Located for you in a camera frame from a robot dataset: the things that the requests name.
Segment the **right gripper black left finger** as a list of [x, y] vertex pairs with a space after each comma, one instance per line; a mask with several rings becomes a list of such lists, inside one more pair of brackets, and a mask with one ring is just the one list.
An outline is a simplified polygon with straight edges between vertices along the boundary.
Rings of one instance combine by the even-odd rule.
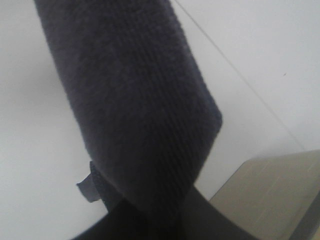
[[143, 213], [124, 199], [101, 220], [74, 239], [154, 240], [155, 231]]

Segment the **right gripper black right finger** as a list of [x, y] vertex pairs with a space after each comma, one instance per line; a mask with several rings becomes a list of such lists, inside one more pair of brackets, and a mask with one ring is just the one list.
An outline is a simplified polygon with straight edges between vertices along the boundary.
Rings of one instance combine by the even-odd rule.
[[255, 240], [252, 234], [237, 226], [195, 188], [188, 192], [176, 225], [175, 240]]

